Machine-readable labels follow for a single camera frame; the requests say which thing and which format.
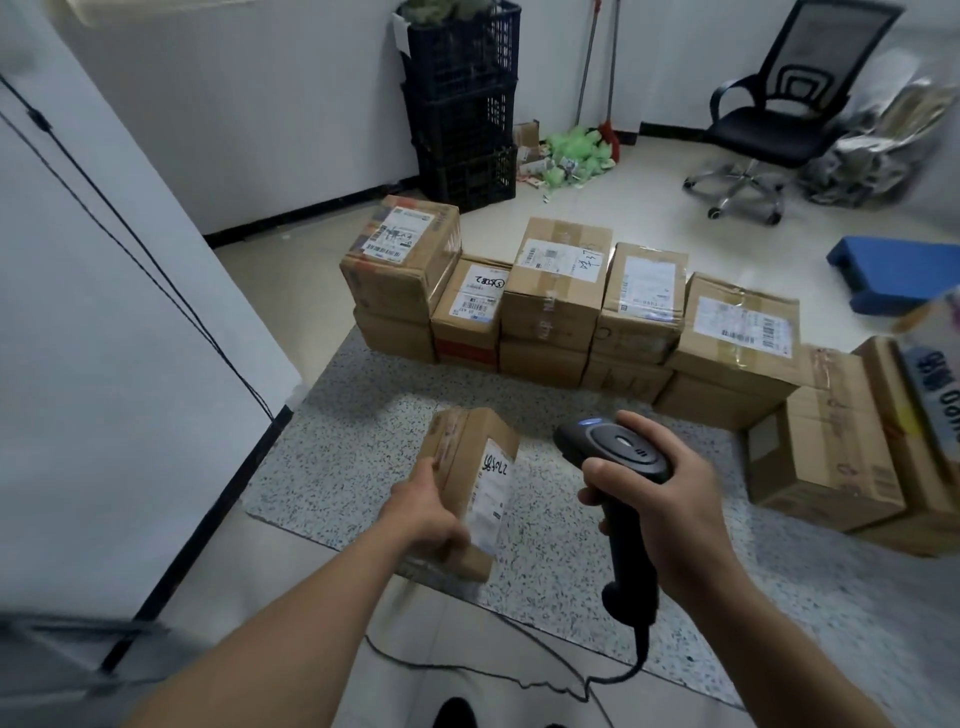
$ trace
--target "black plastic crate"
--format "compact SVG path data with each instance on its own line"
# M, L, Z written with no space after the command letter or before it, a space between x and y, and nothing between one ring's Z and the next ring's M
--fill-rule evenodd
M520 6L498 0L490 14L407 29L400 53L407 81L434 101L515 82Z
M420 191L430 200L456 205L461 213L516 197L516 146L441 166L419 144Z
M491 154L514 140L516 82L491 91L430 101L403 85L414 142L443 166Z

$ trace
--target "handheld barcode scanner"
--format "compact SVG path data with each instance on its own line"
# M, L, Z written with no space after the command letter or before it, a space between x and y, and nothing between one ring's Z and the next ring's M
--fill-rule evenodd
M655 483L665 483L673 476L673 467L649 440L601 417L560 425L553 432L553 442L577 468L589 457L602 457ZM612 497L606 497L601 506L610 530L613 560L613 581L603 589L603 605L611 617L634 628L641 666L647 659L650 627L657 620L657 571L643 546L636 511Z

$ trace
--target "barcode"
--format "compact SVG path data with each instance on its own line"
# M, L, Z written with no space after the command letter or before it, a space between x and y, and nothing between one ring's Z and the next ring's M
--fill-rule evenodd
M763 340L760 342L767 349L777 347L777 330L774 328L774 322L770 319L763 319Z
M723 329L723 331L721 331L720 333L724 338L733 339L734 341L739 341L744 344L756 343L756 339L753 336L747 336L747 334L745 333L736 333L734 331L728 331L726 329Z
M403 255L400 251L394 251L390 248L381 248L379 245L370 245L369 243L364 246L364 251L374 251L375 253L389 255L390 257L400 257Z

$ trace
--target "chair seat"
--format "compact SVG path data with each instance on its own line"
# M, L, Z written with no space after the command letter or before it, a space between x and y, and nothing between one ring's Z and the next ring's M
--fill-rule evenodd
M795 169L823 154L836 138L819 119L742 107L707 129L705 141L760 161Z

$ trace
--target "shoe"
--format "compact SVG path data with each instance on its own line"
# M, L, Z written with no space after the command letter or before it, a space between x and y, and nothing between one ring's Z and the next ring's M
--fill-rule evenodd
M477 719L466 700L451 697L441 706L433 728L477 728Z

